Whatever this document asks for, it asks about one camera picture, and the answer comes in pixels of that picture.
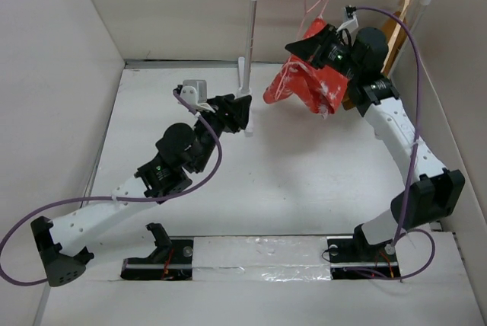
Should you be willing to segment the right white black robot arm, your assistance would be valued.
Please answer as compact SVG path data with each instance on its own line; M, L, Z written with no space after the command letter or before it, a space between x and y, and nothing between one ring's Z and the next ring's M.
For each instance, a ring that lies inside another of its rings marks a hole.
M355 227L352 238L334 240L333 263L370 261L393 242L396 232L450 216L465 185L459 170L449 170L417 137L399 92L381 69L387 38L374 27L360 29L355 39L328 24L311 37L289 43L286 50L310 67L331 69L349 79L348 90L360 115L387 147L405 184L390 208Z

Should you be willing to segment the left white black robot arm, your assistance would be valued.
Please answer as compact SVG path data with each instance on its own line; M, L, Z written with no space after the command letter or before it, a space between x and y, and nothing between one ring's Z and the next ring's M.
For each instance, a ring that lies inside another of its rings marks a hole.
M223 150L222 133L238 133L247 127L251 96L216 96L207 107L189 105L182 92L174 97L196 117L193 126L174 123L156 142L157 153L110 196L91 199L88 204L64 216L41 216L30 224L34 241L51 287L64 286L100 263L109 245L99 237L122 221L168 200L198 190L214 175L211 171L198 184L189 178L201 173L213 152L218 169Z

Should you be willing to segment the red white patterned trousers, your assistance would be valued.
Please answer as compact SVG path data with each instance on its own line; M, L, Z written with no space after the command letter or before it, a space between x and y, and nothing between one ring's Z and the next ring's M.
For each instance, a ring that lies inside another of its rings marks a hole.
M290 56L263 93L267 104L296 95L311 113L328 117L342 103L349 80L327 66L314 69L295 56Z

